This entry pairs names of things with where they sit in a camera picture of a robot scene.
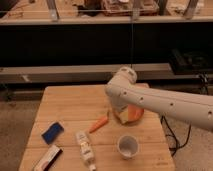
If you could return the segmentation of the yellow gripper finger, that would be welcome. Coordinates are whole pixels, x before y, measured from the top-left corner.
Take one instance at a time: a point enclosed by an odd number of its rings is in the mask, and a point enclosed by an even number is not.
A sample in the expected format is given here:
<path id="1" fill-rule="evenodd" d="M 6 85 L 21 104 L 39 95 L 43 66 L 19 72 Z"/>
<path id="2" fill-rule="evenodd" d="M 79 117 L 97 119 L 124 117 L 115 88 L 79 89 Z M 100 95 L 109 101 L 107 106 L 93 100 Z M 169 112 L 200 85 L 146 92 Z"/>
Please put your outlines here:
<path id="1" fill-rule="evenodd" d="M 128 113 L 128 108 L 125 108 L 123 111 L 115 112 L 116 117 L 120 120 L 122 124 L 126 124 L 129 122 L 129 113 Z"/>

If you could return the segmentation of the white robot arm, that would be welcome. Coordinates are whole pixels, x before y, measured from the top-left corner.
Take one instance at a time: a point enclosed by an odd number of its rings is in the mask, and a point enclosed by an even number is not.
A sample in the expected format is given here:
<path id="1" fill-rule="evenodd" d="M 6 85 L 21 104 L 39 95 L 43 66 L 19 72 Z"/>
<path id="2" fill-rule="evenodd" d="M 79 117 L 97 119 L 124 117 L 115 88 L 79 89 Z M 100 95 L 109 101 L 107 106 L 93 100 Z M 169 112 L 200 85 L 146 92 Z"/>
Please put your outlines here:
<path id="1" fill-rule="evenodd" d="M 117 112 L 132 104 L 213 132 L 213 96 L 138 86 L 136 80 L 136 72 L 124 66 L 105 85 Z"/>

